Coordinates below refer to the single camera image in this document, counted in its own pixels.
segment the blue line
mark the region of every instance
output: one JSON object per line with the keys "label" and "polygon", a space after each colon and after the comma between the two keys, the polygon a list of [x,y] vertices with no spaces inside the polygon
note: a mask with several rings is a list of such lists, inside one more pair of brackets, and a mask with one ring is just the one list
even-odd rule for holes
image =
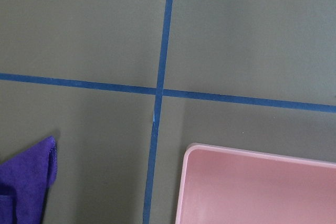
{"label": "blue line", "polygon": [[314,104],[314,103],[304,103],[304,102],[290,102],[290,101],[251,98],[251,97],[238,97],[234,95],[209,94],[209,93],[179,91],[179,90],[170,90],[170,89],[163,90],[163,95],[167,97],[191,98],[191,99],[218,101],[218,102],[232,102],[232,103],[252,104],[252,105],[259,105],[259,106],[286,108],[286,109],[310,110],[310,111],[336,113],[336,106],[334,105],[324,105],[324,104]]}
{"label": "blue line", "polygon": [[149,157],[148,157],[146,189],[145,189],[145,196],[144,196],[144,203],[143,203],[143,214],[142,214],[143,224],[149,224],[150,213],[151,213],[154,170],[155,170],[155,160],[156,160],[156,148],[157,148],[157,139],[158,139],[158,134],[159,134],[163,83],[164,83],[164,75],[165,75],[165,69],[166,69],[170,21],[171,21],[171,16],[172,16],[172,6],[173,6],[173,0],[166,0],[166,6],[164,10],[164,19],[163,19],[163,28],[162,28],[160,61],[159,61],[159,69],[157,72],[158,81],[156,83],[151,144],[150,144]]}
{"label": "blue line", "polygon": [[120,91],[120,92],[138,93],[138,94],[155,94],[155,88],[109,84],[101,82],[56,79],[56,78],[47,78],[38,76],[23,76],[19,74],[10,74],[10,73],[0,73],[0,80],[39,83],[39,84],[48,84],[48,85],[57,85],[57,86],[66,86],[66,87],[75,87],[84,89]]}

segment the blue tape cross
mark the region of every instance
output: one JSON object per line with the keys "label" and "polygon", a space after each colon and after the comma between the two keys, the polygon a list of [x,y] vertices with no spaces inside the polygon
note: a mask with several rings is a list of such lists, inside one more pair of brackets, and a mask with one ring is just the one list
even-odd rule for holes
{"label": "blue tape cross", "polygon": [[160,61],[159,61],[159,69],[157,72],[158,81],[156,83],[154,117],[153,117],[154,120],[153,120],[153,125],[152,125],[146,189],[145,189],[145,197],[144,197],[144,203],[143,203],[143,214],[142,214],[143,224],[149,224],[150,213],[151,213],[154,170],[155,170],[155,160],[156,160],[156,148],[157,148],[157,139],[158,139],[158,134],[159,134],[162,95],[163,95],[163,83],[164,83],[164,75],[165,75],[165,70],[166,70],[166,60],[167,60],[167,51],[168,51],[170,21],[171,21],[171,16],[172,16],[172,6],[173,6],[173,0],[166,0],[166,6],[164,10],[164,19],[163,19],[162,39],[161,39]]}

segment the purple fabric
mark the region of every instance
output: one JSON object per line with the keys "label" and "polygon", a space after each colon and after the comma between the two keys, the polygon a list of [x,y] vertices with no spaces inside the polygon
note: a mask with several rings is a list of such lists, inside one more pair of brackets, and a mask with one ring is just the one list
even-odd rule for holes
{"label": "purple fabric", "polygon": [[47,188],[56,179],[52,136],[0,165],[0,223],[39,224]]}

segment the folded cloth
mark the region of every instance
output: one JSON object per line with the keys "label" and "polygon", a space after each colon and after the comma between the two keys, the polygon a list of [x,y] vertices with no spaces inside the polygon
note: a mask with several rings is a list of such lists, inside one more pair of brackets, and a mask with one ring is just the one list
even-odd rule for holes
{"label": "folded cloth", "polygon": [[0,165],[0,223],[40,224],[45,193],[56,179],[52,136]]}

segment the pink plastic bin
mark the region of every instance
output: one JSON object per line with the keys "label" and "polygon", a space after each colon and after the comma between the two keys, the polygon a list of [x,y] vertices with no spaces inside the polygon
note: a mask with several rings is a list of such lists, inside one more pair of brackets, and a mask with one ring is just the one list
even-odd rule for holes
{"label": "pink plastic bin", "polygon": [[176,224],[225,223],[336,223],[336,164],[190,145]]}

